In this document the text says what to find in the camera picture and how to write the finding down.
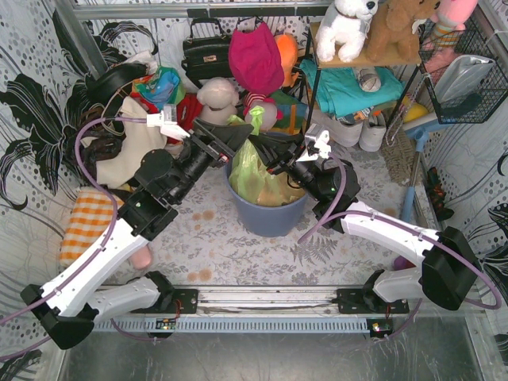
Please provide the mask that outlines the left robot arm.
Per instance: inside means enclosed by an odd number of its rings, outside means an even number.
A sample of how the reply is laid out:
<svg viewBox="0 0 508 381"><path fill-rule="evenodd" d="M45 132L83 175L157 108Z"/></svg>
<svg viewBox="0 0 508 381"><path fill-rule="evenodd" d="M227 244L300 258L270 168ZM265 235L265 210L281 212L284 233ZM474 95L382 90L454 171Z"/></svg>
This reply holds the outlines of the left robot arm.
<svg viewBox="0 0 508 381"><path fill-rule="evenodd" d="M250 124L220 126L194 120L186 131L163 114L140 123L181 140L189 149L174 159L163 148L144 154L135 172L138 188L122 206L113 205L112 220L100 237L65 271L42 286L30 284L21 298L61 349L82 342L99 322L135 310L179 314L175 288L158 271L124 286L100 291L117 268L157 237L178 213L180 204L211 165L228 163L253 131Z"/></svg>

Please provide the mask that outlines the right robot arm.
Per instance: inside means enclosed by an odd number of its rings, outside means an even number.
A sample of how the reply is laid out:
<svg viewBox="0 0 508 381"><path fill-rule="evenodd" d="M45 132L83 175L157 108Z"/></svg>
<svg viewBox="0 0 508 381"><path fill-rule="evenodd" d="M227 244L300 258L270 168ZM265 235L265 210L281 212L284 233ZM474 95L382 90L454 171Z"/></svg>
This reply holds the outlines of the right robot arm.
<svg viewBox="0 0 508 381"><path fill-rule="evenodd" d="M325 142L305 142L303 136L261 133L250 142L267 172L285 173L317 204L314 215L327 229L362 237L395 252L411 263L403 270L378 270L349 305L372 313L407 298L427 298L446 310L458 310L476 281L479 265L462 232L424 229L374 210L356 197L360 185L352 165L316 165L330 161Z"/></svg>

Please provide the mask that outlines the blue trash bin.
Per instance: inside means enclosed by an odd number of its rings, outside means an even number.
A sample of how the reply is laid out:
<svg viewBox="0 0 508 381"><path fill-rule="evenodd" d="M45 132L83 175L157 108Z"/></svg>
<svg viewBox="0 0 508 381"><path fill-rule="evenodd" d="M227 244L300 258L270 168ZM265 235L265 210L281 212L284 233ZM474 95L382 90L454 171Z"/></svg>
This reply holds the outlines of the blue trash bin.
<svg viewBox="0 0 508 381"><path fill-rule="evenodd" d="M232 161L224 170L225 185L233 196L241 224L251 233L261 237L284 237L297 224L308 200L305 194L298 201L280 207L257 206L238 196L229 185L228 175L231 173Z"/></svg>

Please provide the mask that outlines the green plastic trash bag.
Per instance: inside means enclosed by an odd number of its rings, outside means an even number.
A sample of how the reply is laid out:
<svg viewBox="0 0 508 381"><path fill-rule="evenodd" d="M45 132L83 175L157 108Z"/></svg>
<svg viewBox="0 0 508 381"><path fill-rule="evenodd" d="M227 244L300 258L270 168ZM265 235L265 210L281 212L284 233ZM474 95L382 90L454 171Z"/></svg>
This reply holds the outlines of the green plastic trash bag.
<svg viewBox="0 0 508 381"><path fill-rule="evenodd" d="M249 140L244 142L233 158L228 181L238 196L257 206L285 206L306 194L303 189L296 188L287 174L269 174Z"/></svg>

